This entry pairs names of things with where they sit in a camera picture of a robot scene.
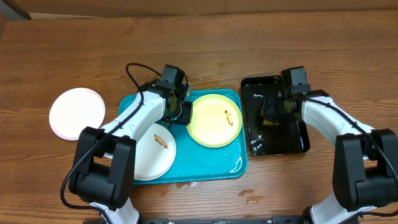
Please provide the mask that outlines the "green rimmed plate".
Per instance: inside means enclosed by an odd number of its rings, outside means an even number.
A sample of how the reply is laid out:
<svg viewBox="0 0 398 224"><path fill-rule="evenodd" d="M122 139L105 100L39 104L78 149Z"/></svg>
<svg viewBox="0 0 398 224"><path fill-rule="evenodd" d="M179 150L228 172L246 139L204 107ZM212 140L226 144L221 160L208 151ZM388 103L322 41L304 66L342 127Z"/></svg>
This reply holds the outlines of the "green rimmed plate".
<svg viewBox="0 0 398 224"><path fill-rule="evenodd" d="M202 146L216 148L232 143L242 125L241 110L233 100L221 94L207 94L193 102L187 131Z"/></svg>

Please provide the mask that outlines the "white plate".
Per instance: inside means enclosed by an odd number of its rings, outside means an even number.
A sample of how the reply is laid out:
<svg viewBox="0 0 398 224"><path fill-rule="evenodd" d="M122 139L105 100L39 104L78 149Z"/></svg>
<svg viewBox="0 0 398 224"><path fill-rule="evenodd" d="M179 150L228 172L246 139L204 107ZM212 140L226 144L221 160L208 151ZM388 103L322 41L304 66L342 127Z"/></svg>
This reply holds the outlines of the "white plate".
<svg viewBox="0 0 398 224"><path fill-rule="evenodd" d="M89 88L74 88L54 101L49 123L58 137L76 141L86 127L99 128L105 114L105 103L97 92Z"/></svg>
<svg viewBox="0 0 398 224"><path fill-rule="evenodd" d="M164 175L173 165L177 146L171 132L153 124L136 147L134 179L150 181Z"/></svg>

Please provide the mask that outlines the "green yellow sponge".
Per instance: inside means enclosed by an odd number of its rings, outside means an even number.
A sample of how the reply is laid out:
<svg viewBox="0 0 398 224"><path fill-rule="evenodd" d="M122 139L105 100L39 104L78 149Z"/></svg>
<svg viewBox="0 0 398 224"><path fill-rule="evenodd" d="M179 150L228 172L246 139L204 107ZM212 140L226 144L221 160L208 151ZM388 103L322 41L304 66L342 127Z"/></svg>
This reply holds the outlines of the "green yellow sponge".
<svg viewBox="0 0 398 224"><path fill-rule="evenodd" d="M271 121L268 121L268 120L264 120L263 124L266 125L266 126L278 126L279 125L279 123L271 122Z"/></svg>

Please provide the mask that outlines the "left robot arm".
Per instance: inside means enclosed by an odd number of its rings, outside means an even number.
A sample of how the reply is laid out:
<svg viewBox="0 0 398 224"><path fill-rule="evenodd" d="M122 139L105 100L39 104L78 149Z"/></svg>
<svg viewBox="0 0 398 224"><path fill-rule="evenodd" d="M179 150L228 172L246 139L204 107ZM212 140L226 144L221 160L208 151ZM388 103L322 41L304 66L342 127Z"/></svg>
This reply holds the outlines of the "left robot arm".
<svg viewBox="0 0 398 224"><path fill-rule="evenodd" d="M77 210L96 210L105 223L139 223L129 191L134 183L136 145L157 121L188 125L192 102L187 90L140 91L116 119L102 128L86 127L78 138L73 166L60 198Z"/></svg>

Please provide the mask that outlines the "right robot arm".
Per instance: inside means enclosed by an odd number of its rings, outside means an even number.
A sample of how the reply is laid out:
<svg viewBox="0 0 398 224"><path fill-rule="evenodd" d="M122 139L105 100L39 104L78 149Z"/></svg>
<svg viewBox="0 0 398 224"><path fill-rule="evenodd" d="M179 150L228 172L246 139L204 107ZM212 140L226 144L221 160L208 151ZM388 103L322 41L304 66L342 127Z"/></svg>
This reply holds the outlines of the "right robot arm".
<svg viewBox="0 0 398 224"><path fill-rule="evenodd" d="M318 130L335 148L333 192L308 207L301 223L358 223L365 215L397 201L397 135L374 129L339 108L323 90L266 96L261 105L266 125L303 121Z"/></svg>

